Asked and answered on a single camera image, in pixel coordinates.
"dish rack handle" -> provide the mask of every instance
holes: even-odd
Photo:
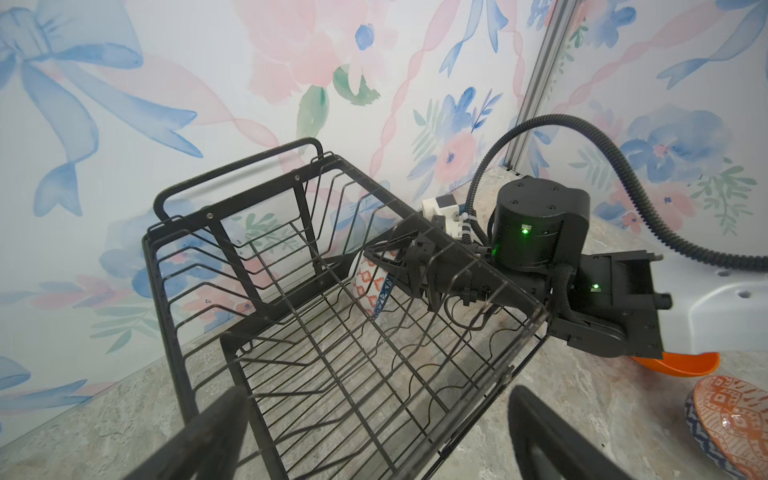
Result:
[[[184,190],[189,190],[192,187],[196,187],[197,185],[205,183],[209,180],[213,180],[216,177],[221,177],[222,175],[228,174],[231,171],[235,171],[238,168],[247,167],[248,165],[255,164],[256,162],[260,162],[262,160],[266,160],[267,158],[284,154],[285,152],[291,151],[295,148],[303,147],[304,145],[313,145],[315,147],[315,150],[317,151],[317,157],[321,158],[323,156],[323,146],[320,144],[319,140],[312,137],[300,138],[299,140],[292,141],[288,144],[280,145],[279,147],[275,147],[267,151],[263,151],[261,153],[252,155],[248,158],[244,158],[243,160],[238,160],[238,161],[232,162],[231,164],[214,168],[209,172],[206,172],[201,175],[197,175],[196,177],[193,177],[189,180],[185,180],[183,182],[180,182],[179,184],[173,185],[172,187],[166,188],[165,190],[161,191],[160,194],[158,194],[154,199],[154,204],[153,204],[154,214],[157,215],[157,218],[159,218],[160,221],[164,222],[165,220],[169,219],[168,214],[165,212],[164,206],[165,206],[165,201],[168,200],[170,197],[176,194],[179,194]]]

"dish rack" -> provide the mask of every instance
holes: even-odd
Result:
[[[308,147],[307,165],[166,211],[174,195],[231,189],[214,179]],[[253,438],[238,472],[251,477],[428,478],[547,338],[536,299],[313,138],[170,187],[154,210],[144,255],[181,414],[245,388]],[[463,255],[494,279],[488,302],[444,296],[430,311],[382,287],[363,249],[412,232],[435,242],[429,264]],[[501,290],[517,309],[492,305]]]

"patterned plate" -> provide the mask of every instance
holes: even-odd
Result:
[[[397,255],[395,251],[389,251],[384,254],[385,258],[393,259]],[[387,272],[377,267],[367,258],[359,259],[359,268],[355,273],[354,286],[357,295],[360,297],[360,304],[376,318],[386,305],[389,294],[394,287],[394,279],[387,275]]]
[[[768,393],[729,376],[701,379],[685,402],[704,453],[732,478],[768,478]]]

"black cylindrical motor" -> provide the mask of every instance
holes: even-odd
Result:
[[[576,269],[587,230],[587,192],[523,177],[498,191],[493,257],[497,265],[520,272],[547,273],[556,263]]]

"wall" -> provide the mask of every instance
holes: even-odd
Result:
[[[3,5],[0,445],[163,355],[140,245],[160,190],[312,135],[414,204],[448,192],[517,115],[551,2]]]
[[[585,0],[538,113],[603,129],[683,237],[762,254],[767,15],[766,0]],[[558,128],[531,137],[518,169],[588,190],[595,215],[654,239],[586,139]]]

